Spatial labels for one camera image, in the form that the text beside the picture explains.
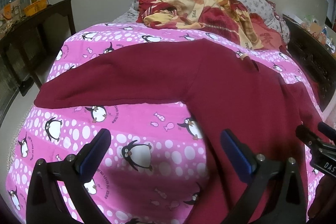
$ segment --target pink bed sheet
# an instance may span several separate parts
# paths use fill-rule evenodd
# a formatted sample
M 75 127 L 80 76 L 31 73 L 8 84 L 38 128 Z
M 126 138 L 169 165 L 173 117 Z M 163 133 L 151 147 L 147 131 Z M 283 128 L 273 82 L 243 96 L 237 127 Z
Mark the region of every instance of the pink bed sheet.
M 301 81 L 311 101 L 322 115 L 304 74 L 289 57 L 275 50 L 250 51 L 222 37 L 199 30 L 155 30 L 143 24 L 101 23 L 69 37 L 60 50 L 47 81 L 65 71 L 112 50 L 145 42 L 178 42 L 209 39 L 237 53 L 273 68 L 287 84 Z M 150 105 L 79 106 L 66 109 L 33 107 L 19 133 L 14 162 L 6 189 L 14 210 L 25 221 L 26 199 L 31 173 L 37 159 L 63 160 L 76 154 L 101 128 L 112 135 L 108 152 L 93 180 L 85 185 L 100 210 L 111 223 L 139 219 L 144 223 L 182 224 L 187 218 L 200 188 L 206 187 L 205 144 L 201 131 L 197 138 L 179 126 L 191 119 L 182 102 Z M 132 141 L 142 149 L 139 163 L 132 168 L 121 151 Z M 322 177 L 309 166 L 306 147 L 309 205 Z M 66 187 L 59 183 L 63 199 L 73 218 L 81 221 Z

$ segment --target orange plastic basket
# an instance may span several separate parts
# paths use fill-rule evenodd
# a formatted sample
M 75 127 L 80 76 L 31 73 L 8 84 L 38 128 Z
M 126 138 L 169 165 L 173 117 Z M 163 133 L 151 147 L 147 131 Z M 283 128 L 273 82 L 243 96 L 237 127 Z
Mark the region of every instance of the orange plastic basket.
M 24 8 L 23 11 L 25 12 L 26 16 L 32 16 L 37 12 L 47 8 L 48 4 L 48 0 L 38 0 L 37 2 L 34 2 L 33 4 Z

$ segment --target red sweatshirt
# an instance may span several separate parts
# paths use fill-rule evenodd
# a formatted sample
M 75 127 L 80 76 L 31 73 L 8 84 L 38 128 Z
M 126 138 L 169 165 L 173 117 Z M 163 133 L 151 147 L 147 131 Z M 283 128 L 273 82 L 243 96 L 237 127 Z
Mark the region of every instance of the red sweatshirt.
M 248 57 L 241 60 L 206 39 L 144 43 L 101 55 L 45 83 L 34 103 L 65 108 L 177 101 L 187 105 L 207 137 L 210 173 L 209 184 L 186 223 L 220 224 L 246 188 L 221 148 L 219 136 L 225 128 L 254 153 L 273 160 L 294 157 L 307 194 L 305 149 L 295 129 L 302 121 L 319 134 L 321 119 L 304 84 L 287 85 L 271 68 Z M 224 177 L 219 178 L 218 168 Z M 266 197 L 253 219 L 262 212 Z

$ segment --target tiled floor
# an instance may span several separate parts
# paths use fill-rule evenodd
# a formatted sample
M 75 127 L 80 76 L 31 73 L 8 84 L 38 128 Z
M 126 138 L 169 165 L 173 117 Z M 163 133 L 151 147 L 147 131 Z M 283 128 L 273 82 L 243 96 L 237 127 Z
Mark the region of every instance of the tiled floor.
M 44 83 L 49 74 L 50 68 L 53 64 L 55 57 L 48 57 L 46 61 L 37 69 L 37 74 L 42 83 Z M 12 208 L 9 195 L 5 188 L 6 176 L 7 176 L 7 158 L 11 145 L 13 143 L 13 137 L 19 130 L 22 119 L 24 119 L 26 113 L 32 106 L 37 94 L 39 92 L 38 87 L 34 84 L 28 93 L 23 97 L 20 93 L 16 96 L 9 111 L 7 112 L 5 119 L 0 127 L 0 194 L 7 202 L 9 208 Z

